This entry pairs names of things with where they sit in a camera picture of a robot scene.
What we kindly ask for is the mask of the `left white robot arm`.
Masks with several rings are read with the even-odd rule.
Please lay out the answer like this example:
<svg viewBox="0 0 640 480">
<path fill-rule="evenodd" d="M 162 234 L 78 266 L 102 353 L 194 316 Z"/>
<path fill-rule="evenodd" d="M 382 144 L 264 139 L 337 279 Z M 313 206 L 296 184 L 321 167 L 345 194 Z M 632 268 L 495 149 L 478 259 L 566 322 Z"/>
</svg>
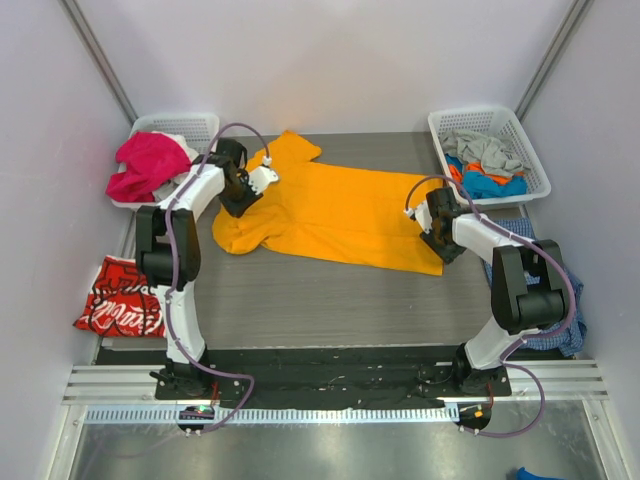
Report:
<svg viewBox="0 0 640 480">
<path fill-rule="evenodd" d="M 198 218 L 218 198 L 222 211 L 238 219 L 278 179 L 267 164 L 249 171 L 247 163 L 242 143 L 216 140 L 190 165 L 186 180 L 168 198 L 136 212 L 135 264 L 159 302 L 165 324 L 165 363 L 150 373 L 158 400 L 211 398 L 220 381 L 253 382 L 249 375 L 211 366 L 195 305 L 195 280 L 201 269 Z"/>
</svg>

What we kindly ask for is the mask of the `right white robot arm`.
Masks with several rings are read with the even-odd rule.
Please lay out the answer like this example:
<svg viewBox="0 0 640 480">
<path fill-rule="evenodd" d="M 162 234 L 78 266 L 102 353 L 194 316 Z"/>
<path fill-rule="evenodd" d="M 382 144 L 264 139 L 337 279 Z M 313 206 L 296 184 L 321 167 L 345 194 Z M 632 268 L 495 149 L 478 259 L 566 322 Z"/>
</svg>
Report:
<svg viewBox="0 0 640 480">
<path fill-rule="evenodd" d="M 576 302 L 559 245 L 517 235 L 484 214 L 461 206 L 449 187 L 426 194 L 414 218 L 421 239 L 446 264 L 470 251 L 491 267 L 491 317 L 456 350 L 451 382 L 462 394 L 478 394 L 496 381 L 520 346 L 556 332 L 573 320 Z"/>
</svg>

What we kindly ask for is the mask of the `orange yellow t shirt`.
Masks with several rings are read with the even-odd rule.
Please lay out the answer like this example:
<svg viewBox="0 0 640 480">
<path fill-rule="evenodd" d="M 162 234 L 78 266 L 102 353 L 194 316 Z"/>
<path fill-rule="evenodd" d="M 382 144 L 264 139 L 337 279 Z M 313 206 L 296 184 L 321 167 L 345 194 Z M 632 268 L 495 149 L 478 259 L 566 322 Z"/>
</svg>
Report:
<svg viewBox="0 0 640 480">
<path fill-rule="evenodd" d="M 439 276 L 443 261 L 421 239 L 421 227 L 404 210 L 442 185 L 417 174 L 332 166 L 322 150 L 292 131 L 267 148 L 279 176 L 240 218 L 220 210 L 215 242 L 242 255 L 271 251 Z"/>
</svg>

